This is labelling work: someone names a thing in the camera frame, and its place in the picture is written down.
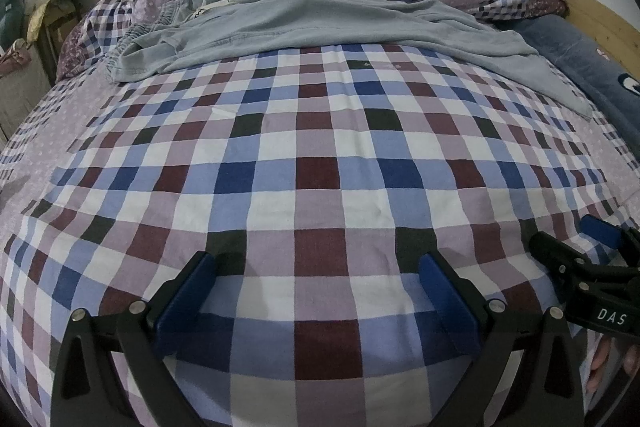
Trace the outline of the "beige fabric bag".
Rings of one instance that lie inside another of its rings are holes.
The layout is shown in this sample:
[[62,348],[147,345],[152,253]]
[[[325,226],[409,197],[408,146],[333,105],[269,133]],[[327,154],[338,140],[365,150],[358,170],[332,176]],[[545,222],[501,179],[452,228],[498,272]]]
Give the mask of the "beige fabric bag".
[[17,39],[1,57],[2,144],[9,141],[50,89],[37,48]]

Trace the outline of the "blue plush pillow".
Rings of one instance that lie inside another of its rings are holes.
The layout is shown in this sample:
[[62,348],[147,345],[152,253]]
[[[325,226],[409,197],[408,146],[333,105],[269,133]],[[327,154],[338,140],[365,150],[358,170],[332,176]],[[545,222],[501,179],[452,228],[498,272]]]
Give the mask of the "blue plush pillow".
[[564,18],[544,15],[509,20],[503,29],[524,40],[593,101],[615,127],[631,153],[639,155],[639,78],[627,72],[600,46]]

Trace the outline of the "checkered patchwork bed sheet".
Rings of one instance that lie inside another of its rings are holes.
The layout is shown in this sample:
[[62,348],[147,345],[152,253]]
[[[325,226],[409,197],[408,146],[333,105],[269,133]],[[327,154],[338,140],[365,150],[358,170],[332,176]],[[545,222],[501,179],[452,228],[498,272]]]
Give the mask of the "checkered patchwork bed sheet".
[[1,157],[1,381],[50,421],[70,314],[151,297],[197,251],[217,277],[168,361],[212,426],[425,426],[465,370],[419,283],[439,249],[488,297],[554,303],[537,231],[597,261],[639,164],[601,114],[445,55],[282,50],[51,89]]

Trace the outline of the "light blue denim pants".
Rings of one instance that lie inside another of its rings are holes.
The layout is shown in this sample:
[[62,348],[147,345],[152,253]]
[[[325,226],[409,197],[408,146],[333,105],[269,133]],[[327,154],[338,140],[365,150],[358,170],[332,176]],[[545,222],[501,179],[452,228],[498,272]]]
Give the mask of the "light blue denim pants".
[[552,98],[584,118],[579,100],[514,31],[500,31],[438,0],[174,0],[153,23],[136,23],[110,53],[111,82],[284,49],[400,44],[483,67]]

